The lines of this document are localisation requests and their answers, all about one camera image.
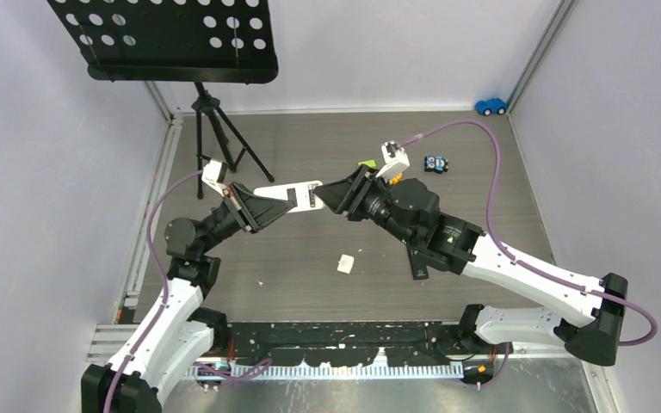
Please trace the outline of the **red and white remote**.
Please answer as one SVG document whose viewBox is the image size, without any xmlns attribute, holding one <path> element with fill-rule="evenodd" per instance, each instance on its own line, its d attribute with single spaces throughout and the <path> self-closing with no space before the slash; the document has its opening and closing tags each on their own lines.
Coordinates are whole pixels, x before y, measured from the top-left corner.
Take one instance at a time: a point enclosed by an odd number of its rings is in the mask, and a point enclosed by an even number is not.
<svg viewBox="0 0 661 413">
<path fill-rule="evenodd" d="M 253 194 L 265 198 L 291 201 L 293 208 L 289 213 L 319 211 L 325 207 L 325 204 L 314 194 L 314 189 L 322 184 L 320 180 L 315 180 L 272 185 L 255 188 Z"/>
</svg>

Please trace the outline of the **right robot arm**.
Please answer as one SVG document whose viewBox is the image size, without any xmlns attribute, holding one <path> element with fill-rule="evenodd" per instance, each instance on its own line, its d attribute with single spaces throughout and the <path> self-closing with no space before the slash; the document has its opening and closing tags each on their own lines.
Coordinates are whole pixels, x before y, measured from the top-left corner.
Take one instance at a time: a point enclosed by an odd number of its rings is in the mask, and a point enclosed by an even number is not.
<svg viewBox="0 0 661 413">
<path fill-rule="evenodd" d="M 496 242 L 490 232 L 446 214 L 438 194 L 416 178 L 388 185 L 361 166 L 313 193 L 349 221 L 368 219 L 404 244 L 423 268 L 465 275 L 538 303 L 532 309 L 467 305 L 456 331 L 468 353 L 506 342 L 564 348 L 582 361 L 615 364 L 628 281 L 577 274 Z"/>
</svg>

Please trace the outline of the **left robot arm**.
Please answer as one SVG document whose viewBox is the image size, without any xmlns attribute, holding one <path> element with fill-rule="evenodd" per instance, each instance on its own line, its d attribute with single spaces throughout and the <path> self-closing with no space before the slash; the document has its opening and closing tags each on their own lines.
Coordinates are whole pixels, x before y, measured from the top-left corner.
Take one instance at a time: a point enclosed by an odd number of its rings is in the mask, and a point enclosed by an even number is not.
<svg viewBox="0 0 661 413">
<path fill-rule="evenodd" d="M 221 260 L 208 251 L 237 232 L 257 233 L 293 209 L 288 200 L 253 194 L 234 182 L 204 219 L 176 218 L 164 236 L 169 269 L 144 320 L 104 365 L 89 365 L 80 384 L 83 412 L 161 412 L 168 396 L 204 354 L 230 342 L 226 316 L 203 307 Z"/>
</svg>

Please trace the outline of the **black remote control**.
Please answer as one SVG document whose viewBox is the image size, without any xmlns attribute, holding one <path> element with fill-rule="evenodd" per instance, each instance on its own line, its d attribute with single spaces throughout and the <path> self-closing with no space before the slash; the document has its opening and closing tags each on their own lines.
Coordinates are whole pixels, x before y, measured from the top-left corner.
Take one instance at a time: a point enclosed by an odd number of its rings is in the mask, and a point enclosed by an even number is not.
<svg viewBox="0 0 661 413">
<path fill-rule="evenodd" d="M 418 249 L 415 246 L 408 244 L 406 250 L 411 268 L 412 279 L 427 280 L 429 278 L 429 271 L 423 260 L 423 257 L 419 255 Z"/>
</svg>

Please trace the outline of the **white remote battery cover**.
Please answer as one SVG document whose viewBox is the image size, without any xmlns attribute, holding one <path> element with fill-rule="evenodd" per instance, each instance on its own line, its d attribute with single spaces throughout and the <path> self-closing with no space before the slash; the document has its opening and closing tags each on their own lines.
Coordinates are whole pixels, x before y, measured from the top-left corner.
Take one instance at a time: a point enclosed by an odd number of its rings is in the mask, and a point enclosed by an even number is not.
<svg viewBox="0 0 661 413">
<path fill-rule="evenodd" d="M 355 263 L 355 258 L 342 254 L 337 262 L 337 271 L 342 274 L 350 274 Z"/>
</svg>

